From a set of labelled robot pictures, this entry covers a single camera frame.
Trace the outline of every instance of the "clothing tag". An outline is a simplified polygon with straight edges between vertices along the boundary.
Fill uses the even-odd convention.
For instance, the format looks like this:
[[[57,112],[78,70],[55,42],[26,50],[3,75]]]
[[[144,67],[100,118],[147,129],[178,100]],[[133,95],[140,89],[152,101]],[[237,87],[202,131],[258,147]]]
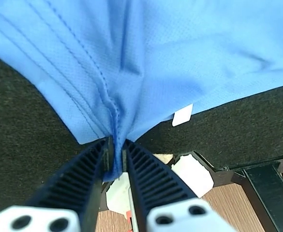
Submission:
[[[174,115],[174,119],[172,120],[172,126],[175,127],[177,125],[190,121],[192,110],[193,110],[193,104],[190,104],[176,111]]]

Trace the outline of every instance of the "wooden surface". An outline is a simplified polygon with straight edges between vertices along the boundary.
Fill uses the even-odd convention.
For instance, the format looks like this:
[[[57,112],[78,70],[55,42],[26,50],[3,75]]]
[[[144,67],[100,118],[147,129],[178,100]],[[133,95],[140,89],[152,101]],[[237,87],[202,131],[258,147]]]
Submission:
[[[239,232],[263,232],[263,228],[244,194],[236,184],[212,189],[204,197],[229,224]],[[129,225],[123,215],[105,211],[99,213],[97,232],[127,232]]]

